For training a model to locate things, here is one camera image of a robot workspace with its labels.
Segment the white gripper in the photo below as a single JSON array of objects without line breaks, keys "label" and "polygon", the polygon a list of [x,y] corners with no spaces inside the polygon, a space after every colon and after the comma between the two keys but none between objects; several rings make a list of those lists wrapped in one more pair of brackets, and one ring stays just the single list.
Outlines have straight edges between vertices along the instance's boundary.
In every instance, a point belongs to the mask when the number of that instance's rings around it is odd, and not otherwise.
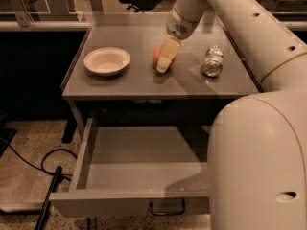
[{"label": "white gripper", "polygon": [[156,62],[156,70],[159,73],[165,73],[169,69],[180,49],[180,41],[191,36],[200,20],[201,16],[197,12],[181,11],[176,7],[171,9],[166,22],[166,30],[170,36],[164,40],[160,47]]}]

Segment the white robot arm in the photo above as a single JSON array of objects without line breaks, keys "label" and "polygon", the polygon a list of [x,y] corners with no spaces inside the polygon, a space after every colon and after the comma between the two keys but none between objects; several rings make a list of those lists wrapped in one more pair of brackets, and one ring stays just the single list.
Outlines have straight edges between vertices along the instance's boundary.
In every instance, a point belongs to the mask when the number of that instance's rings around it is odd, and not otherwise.
[{"label": "white robot arm", "polygon": [[307,45],[255,0],[177,0],[168,35],[188,38],[208,8],[263,89],[211,127],[211,229],[307,230]]}]

